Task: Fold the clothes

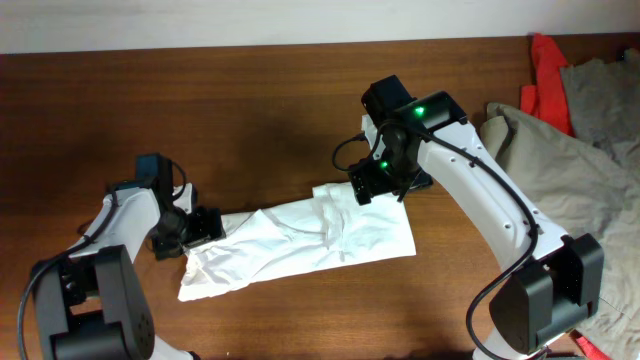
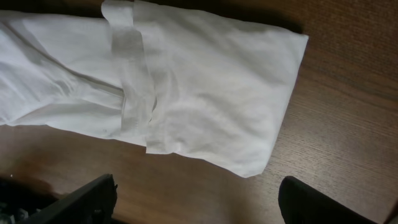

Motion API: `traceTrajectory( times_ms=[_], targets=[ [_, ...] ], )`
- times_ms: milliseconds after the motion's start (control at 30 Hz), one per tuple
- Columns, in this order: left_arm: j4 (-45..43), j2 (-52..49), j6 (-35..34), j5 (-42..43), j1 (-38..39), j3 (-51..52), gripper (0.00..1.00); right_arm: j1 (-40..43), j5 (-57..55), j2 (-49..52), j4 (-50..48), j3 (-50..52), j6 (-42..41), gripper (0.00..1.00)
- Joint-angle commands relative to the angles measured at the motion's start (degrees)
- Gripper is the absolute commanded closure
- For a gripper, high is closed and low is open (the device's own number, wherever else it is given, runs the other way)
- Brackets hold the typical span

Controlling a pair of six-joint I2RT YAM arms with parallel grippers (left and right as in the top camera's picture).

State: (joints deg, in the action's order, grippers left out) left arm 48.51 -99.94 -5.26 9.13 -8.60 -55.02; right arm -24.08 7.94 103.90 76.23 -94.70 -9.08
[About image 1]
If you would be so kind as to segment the white t-shirt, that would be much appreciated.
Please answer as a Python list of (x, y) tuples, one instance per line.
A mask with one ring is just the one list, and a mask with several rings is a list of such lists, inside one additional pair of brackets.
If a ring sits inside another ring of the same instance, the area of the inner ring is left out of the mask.
[(188, 251), (179, 301), (415, 255), (405, 206), (393, 195), (359, 205), (348, 183), (327, 183), (312, 193), (305, 200), (222, 216), (225, 238)]

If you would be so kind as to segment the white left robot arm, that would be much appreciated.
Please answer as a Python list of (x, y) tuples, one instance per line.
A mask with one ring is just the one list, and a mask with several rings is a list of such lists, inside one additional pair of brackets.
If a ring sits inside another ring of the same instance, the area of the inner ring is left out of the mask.
[(45, 359), (196, 358), (156, 334), (133, 266), (146, 242), (164, 260), (226, 236), (218, 209), (197, 206), (188, 181), (174, 185), (180, 169), (159, 153), (138, 156), (134, 178), (108, 188), (79, 241), (33, 267), (17, 318), (21, 352), (32, 299)]

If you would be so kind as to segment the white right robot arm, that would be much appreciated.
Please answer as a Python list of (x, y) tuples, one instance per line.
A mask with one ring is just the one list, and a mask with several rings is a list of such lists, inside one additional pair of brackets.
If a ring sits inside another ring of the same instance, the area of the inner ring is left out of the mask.
[(440, 183), (478, 229), (501, 273), (472, 300), (468, 328), (485, 297), (494, 328), (471, 337), (476, 359), (542, 359), (546, 348), (598, 310), (604, 251), (590, 234), (571, 237), (549, 219), (486, 150), (445, 91), (422, 99), (391, 75), (364, 92), (369, 154), (345, 168), (360, 205), (402, 200)]

